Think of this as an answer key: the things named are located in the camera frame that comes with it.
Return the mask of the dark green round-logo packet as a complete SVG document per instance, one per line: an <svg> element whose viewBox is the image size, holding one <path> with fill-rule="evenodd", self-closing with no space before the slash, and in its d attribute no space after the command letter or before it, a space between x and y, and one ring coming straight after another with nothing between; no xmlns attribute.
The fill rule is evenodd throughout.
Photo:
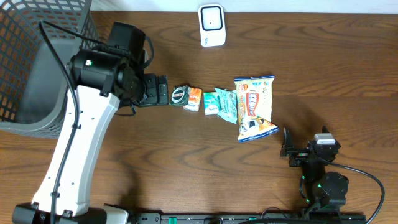
<svg viewBox="0 0 398 224"><path fill-rule="evenodd" d="M172 106L185 106L188 104L191 88L187 85L176 86L173 89L170 105Z"/></svg>

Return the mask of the orange small snack packet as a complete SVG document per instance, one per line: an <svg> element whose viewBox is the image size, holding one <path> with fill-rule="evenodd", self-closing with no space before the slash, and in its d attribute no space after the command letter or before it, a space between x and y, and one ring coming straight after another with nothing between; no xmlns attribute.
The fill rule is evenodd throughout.
<svg viewBox="0 0 398 224"><path fill-rule="evenodd" d="M202 89L191 88L188 98L188 103L183 106L183 109L189 111L199 111L201 103Z"/></svg>

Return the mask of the teal small snack packet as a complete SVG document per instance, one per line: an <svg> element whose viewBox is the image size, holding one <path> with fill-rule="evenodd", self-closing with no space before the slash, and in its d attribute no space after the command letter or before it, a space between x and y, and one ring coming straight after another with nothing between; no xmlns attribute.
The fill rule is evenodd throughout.
<svg viewBox="0 0 398 224"><path fill-rule="evenodd" d="M220 100L217 92L206 92L203 94L205 115L217 115L220 112Z"/></svg>

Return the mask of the large beige snack bag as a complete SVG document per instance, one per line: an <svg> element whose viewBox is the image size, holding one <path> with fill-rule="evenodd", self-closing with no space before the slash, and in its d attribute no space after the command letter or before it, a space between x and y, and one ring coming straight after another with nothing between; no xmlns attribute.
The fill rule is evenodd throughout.
<svg viewBox="0 0 398 224"><path fill-rule="evenodd" d="M234 79L237 97L239 142L264 138L279 131L272 122L274 75Z"/></svg>

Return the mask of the light green snack packet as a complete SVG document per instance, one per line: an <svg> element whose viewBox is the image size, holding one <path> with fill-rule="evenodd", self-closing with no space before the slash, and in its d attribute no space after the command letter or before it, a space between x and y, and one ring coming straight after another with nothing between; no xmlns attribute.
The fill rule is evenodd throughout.
<svg viewBox="0 0 398 224"><path fill-rule="evenodd" d="M237 111L237 97L236 91L229 91L220 88L215 88L218 95L220 110L218 116L227 122L237 124L238 111Z"/></svg>

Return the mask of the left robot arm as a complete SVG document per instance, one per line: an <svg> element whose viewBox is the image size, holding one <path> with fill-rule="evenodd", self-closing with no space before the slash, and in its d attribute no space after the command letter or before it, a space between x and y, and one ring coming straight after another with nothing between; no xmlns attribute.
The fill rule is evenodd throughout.
<svg viewBox="0 0 398 224"><path fill-rule="evenodd" d="M90 207L90 192L116 111L169 102L167 77L144 71L152 62L144 49L150 42L136 26L115 22L107 42L61 65L68 87L62 130L45 179L31 202L15 207L14 223L134 223L134 215L117 205Z"/></svg>

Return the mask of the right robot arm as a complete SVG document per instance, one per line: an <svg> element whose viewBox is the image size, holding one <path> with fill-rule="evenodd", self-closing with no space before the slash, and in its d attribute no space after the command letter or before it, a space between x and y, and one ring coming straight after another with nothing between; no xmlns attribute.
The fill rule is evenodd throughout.
<svg viewBox="0 0 398 224"><path fill-rule="evenodd" d="M339 216L346 203L349 181L338 172L327 172L325 167L335 160L340 147L326 127L305 148L294 147L289 130L284 129L280 156L289 158L289 166L302 170L299 189L308 207L300 212L301 218L326 220Z"/></svg>

